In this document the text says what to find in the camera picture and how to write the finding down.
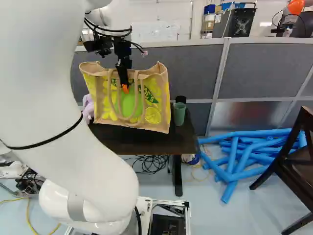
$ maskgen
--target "black cup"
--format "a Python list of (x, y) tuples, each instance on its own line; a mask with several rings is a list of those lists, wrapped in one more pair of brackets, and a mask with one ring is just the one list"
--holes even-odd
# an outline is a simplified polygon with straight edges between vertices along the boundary
[(175, 103), (184, 103), (184, 104), (186, 104), (186, 100), (187, 100), (187, 98), (185, 96), (178, 95), (175, 98)]

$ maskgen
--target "wooden table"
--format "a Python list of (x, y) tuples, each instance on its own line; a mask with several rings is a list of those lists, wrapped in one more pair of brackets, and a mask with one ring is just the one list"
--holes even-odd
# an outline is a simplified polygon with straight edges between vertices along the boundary
[(115, 125), (90, 124), (90, 130), (106, 147), (116, 154), (169, 154), (173, 155), (172, 174), (175, 195), (182, 196), (181, 155), (199, 151), (189, 110), (183, 126), (174, 124), (173, 112), (169, 134)]

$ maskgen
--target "office cubicle partition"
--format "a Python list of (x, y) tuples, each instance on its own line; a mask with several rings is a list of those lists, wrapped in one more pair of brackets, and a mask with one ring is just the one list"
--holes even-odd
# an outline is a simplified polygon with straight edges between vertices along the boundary
[[(134, 69), (156, 61), (169, 70), (171, 99), (187, 97), (199, 136), (219, 131), (292, 127), (301, 105), (313, 108), (313, 42), (302, 38), (220, 38), (143, 44), (133, 49)], [(100, 60), (114, 68), (117, 57), (74, 55), (71, 84), (77, 102), (88, 93), (78, 65)]]

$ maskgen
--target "wooden chair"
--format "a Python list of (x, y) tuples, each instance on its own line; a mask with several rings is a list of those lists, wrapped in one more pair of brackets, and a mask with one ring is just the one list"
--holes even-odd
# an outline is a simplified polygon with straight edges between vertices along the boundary
[[(289, 154), (300, 131), (305, 132), (308, 145)], [(289, 235), (313, 221), (313, 112), (301, 107), (297, 120), (287, 138), (285, 145), (268, 169), (250, 186), (255, 190), (273, 173), (294, 192), (294, 194), (311, 211), (282, 231)]]

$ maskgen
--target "gray partition panel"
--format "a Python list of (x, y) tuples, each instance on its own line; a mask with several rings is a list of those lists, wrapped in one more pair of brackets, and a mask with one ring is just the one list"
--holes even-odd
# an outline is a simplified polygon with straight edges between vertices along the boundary
[(187, 103), (191, 115), (191, 121), (198, 136), (204, 136), (206, 131), (207, 119), (209, 117), (210, 103)]
[(211, 131), (277, 128), (290, 101), (218, 102)]
[(311, 44), (231, 44), (219, 98), (293, 97), (312, 64)]
[(309, 79), (309, 82), (305, 86), (301, 96), (313, 96), (313, 78), (312, 77)]
[[(171, 99), (184, 95), (188, 99), (211, 99), (220, 63), (223, 45), (199, 45), (182, 47), (148, 48), (149, 55), (142, 57), (140, 51), (133, 49), (134, 69), (148, 69), (158, 60), (169, 72)], [(76, 52), (71, 70), (71, 84), (77, 102), (88, 93), (78, 65), (85, 61), (101, 61), (106, 68), (115, 68), (117, 57), (114, 54), (102, 59), (99, 55)]]
[(313, 109), (313, 101), (297, 101), (291, 112), (288, 114), (286, 120), (282, 124), (282, 128), (292, 128), (297, 116), (299, 114), (301, 106), (307, 106)]

